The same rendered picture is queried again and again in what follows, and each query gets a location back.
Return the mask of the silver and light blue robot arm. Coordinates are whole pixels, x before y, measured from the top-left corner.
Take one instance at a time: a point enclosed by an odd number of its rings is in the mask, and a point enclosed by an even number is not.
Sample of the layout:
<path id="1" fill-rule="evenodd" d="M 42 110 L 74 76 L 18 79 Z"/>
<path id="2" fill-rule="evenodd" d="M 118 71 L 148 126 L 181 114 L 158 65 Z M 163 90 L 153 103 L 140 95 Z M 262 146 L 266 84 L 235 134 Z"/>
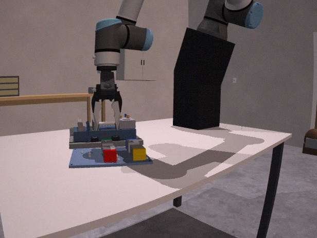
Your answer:
<path id="1" fill-rule="evenodd" d="M 97 22 L 95 66 L 119 66 L 120 49 L 147 51 L 151 47 L 152 31 L 135 26 L 143 2 L 122 0 L 115 19 Z M 197 30 L 227 40 L 228 23 L 254 29 L 260 24 L 262 16 L 262 4 L 253 0 L 209 0 Z M 100 95 L 115 95 L 114 72 L 100 73 Z"/>

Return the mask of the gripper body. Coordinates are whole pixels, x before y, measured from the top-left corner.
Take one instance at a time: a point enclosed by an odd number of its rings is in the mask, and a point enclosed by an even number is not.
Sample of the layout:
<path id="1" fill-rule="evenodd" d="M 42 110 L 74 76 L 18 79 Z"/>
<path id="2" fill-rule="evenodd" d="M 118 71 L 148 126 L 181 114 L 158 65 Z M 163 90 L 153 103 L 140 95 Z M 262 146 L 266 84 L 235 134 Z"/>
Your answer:
<path id="1" fill-rule="evenodd" d="M 104 66 L 97 66 L 97 71 L 101 72 L 111 72 L 117 70 L 117 66 L 111 66 L 111 65 L 104 65 Z M 96 95 L 101 99 L 101 101 L 104 101 L 104 99 L 109 99 L 112 101 L 117 96 L 117 84 L 115 84 L 115 95 L 108 95 L 108 96 L 101 96 L 100 95 L 100 84 L 96 84 Z"/>

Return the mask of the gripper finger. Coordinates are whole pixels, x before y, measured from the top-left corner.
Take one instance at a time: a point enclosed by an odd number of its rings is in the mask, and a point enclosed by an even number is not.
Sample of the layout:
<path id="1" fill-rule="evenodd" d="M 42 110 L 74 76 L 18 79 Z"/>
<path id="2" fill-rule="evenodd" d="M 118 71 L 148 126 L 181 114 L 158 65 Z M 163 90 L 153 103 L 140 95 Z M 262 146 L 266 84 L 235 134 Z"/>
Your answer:
<path id="1" fill-rule="evenodd" d="M 93 110 L 93 117 L 94 117 L 94 123 L 95 123 L 95 127 L 96 130 L 98 131 L 98 120 L 99 120 L 99 111 L 101 110 L 101 103 L 99 101 L 99 98 L 96 95 L 96 92 L 94 92 L 94 95 L 92 97 L 92 110 Z"/>
<path id="2" fill-rule="evenodd" d="M 114 117 L 115 117 L 115 127 L 116 130 L 118 129 L 119 126 L 119 120 L 120 120 L 120 113 L 121 113 L 121 107 L 122 107 L 122 99 L 120 92 L 117 91 L 117 96 L 114 98 L 114 101 L 112 101 L 112 109 L 114 110 Z"/>

